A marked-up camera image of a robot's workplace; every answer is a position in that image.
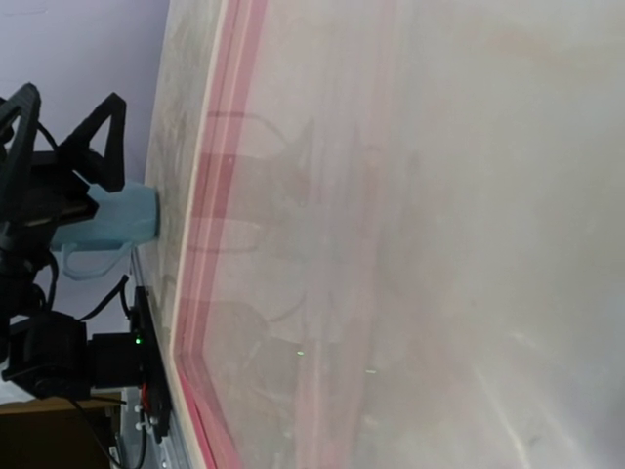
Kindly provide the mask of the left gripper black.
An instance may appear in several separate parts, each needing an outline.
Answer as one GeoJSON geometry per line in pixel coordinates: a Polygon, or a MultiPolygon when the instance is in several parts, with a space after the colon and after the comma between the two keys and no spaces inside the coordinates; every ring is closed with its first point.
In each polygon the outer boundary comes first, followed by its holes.
{"type": "Polygon", "coordinates": [[[18,128],[1,161],[1,272],[35,274],[57,249],[59,229],[92,220],[99,208],[90,186],[120,192],[125,186],[126,102],[109,94],[58,147],[34,154],[40,94],[25,83],[1,105],[1,133],[18,128]],[[91,142],[109,122],[104,153],[91,142]]]}

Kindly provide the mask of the wooden picture frame pink edge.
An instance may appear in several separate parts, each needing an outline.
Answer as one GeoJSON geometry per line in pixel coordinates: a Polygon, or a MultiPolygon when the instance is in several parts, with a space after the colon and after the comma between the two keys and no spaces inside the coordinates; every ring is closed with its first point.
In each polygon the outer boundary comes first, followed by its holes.
{"type": "Polygon", "coordinates": [[[219,1],[201,25],[208,63],[201,82],[181,263],[174,301],[172,358],[183,427],[195,468],[241,465],[202,357],[229,192],[267,4],[219,1]]]}

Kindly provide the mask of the clear acrylic glass sheet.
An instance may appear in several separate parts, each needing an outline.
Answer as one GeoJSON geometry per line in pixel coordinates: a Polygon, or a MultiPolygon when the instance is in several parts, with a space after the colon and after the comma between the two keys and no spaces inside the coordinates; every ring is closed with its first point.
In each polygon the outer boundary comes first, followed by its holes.
{"type": "Polygon", "coordinates": [[[228,468],[624,464],[624,5],[270,1],[204,360],[228,468]]]}

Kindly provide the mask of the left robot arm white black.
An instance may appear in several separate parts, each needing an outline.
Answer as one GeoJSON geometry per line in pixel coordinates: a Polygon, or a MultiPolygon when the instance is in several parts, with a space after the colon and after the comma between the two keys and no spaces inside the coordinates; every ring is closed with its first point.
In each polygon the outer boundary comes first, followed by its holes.
{"type": "Polygon", "coordinates": [[[108,95],[61,143],[38,151],[38,89],[25,83],[1,102],[1,378],[30,396],[88,400],[97,387],[87,327],[54,308],[61,229],[92,222],[92,187],[125,185],[126,103],[108,95]]]}

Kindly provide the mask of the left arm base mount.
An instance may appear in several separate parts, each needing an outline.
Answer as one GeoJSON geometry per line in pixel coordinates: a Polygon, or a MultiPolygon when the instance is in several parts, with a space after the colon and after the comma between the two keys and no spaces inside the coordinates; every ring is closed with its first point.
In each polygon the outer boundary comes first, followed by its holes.
{"type": "Polygon", "coordinates": [[[154,438],[161,444],[170,433],[172,399],[151,315],[148,292],[143,286],[135,288],[130,323],[136,345],[142,350],[141,402],[154,438]]]}

